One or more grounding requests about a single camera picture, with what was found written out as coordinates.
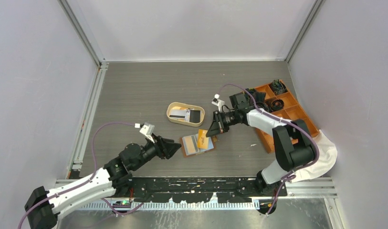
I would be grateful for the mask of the orange gold card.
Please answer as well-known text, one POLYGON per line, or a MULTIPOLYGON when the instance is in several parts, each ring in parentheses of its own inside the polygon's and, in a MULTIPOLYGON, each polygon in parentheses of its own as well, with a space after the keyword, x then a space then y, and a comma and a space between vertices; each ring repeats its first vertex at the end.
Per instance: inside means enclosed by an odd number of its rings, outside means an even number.
POLYGON ((189 135, 182 138, 185 154, 187 156, 198 153, 197 140, 195 135, 189 135))

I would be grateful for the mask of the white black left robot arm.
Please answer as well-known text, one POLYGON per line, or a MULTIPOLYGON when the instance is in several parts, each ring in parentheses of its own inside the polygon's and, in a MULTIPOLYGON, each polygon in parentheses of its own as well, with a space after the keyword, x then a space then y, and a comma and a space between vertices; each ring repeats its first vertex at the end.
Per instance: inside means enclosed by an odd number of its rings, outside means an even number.
POLYGON ((170 159, 181 148, 172 139, 152 135, 144 146, 128 144, 119 155, 91 175, 59 188, 36 188, 25 204, 25 216, 32 229, 51 229, 61 217, 97 199, 125 197, 132 186, 132 172, 154 157, 170 159))

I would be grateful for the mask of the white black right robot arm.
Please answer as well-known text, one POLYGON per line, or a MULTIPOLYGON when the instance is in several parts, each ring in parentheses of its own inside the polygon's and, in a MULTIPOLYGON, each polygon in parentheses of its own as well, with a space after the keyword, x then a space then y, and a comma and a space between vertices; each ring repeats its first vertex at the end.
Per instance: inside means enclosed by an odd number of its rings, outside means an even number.
POLYGON ((255 185, 262 196, 270 195, 275 183, 283 181, 297 169, 318 159, 318 147, 311 138, 306 123, 285 119, 259 107, 249 91, 230 96, 232 108, 224 111, 224 101, 216 94, 212 104, 218 107, 206 136, 213 137, 229 131, 236 124, 257 128, 273 138, 275 160, 256 175, 255 185))

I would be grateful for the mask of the cream oval tray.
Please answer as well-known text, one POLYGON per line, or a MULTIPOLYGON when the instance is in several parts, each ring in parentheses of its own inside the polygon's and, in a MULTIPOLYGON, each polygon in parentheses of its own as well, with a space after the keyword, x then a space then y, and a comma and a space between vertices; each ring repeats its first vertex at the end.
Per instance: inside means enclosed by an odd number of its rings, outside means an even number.
POLYGON ((199 127, 204 121, 205 110, 196 105, 172 102, 167 108, 166 116, 172 123, 199 127))

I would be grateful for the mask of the brown leather card holder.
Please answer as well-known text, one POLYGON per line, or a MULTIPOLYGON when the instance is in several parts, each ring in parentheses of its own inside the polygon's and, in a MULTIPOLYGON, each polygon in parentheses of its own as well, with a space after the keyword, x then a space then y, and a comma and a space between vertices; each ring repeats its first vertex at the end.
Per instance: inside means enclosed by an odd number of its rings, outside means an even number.
POLYGON ((197 156, 216 149, 216 137, 208 138, 208 146, 206 148, 198 147, 198 134, 188 135, 179 139, 182 147, 182 154, 184 157, 197 156))

